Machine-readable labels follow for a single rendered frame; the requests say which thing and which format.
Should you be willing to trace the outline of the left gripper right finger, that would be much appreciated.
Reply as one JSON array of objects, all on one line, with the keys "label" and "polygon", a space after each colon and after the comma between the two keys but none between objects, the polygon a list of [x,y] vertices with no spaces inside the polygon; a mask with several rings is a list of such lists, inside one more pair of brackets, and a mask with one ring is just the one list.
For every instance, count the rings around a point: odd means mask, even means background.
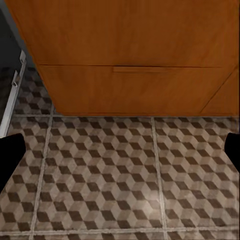
[{"label": "left gripper right finger", "polygon": [[224,151],[240,173],[240,135],[228,133]]}]

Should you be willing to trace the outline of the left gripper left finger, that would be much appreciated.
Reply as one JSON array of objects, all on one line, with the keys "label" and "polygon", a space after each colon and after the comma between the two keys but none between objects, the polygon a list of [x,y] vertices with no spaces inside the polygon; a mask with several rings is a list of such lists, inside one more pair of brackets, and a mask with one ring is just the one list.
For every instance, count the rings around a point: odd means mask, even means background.
[{"label": "left gripper left finger", "polygon": [[26,153],[22,133],[0,138],[0,193]]}]

